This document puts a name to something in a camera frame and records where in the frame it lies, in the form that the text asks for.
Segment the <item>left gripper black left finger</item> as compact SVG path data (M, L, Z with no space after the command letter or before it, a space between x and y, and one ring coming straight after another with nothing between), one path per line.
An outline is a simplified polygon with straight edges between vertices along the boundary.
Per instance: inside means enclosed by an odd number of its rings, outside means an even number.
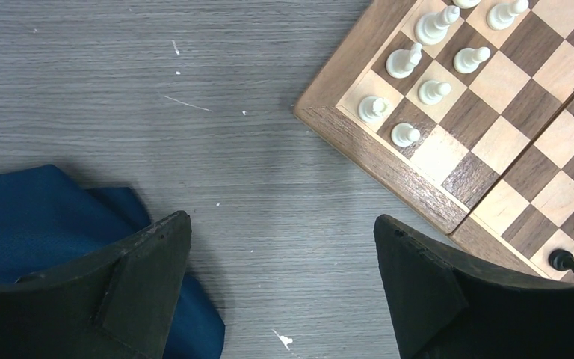
M178 211L98 251L0 283L0 358L160 358L191 248Z

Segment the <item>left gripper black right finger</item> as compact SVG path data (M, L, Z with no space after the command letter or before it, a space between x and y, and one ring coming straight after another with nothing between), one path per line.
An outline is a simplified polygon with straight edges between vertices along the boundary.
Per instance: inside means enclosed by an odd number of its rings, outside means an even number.
M574 283L498 266L390 215L374 241L402 358L574 358Z

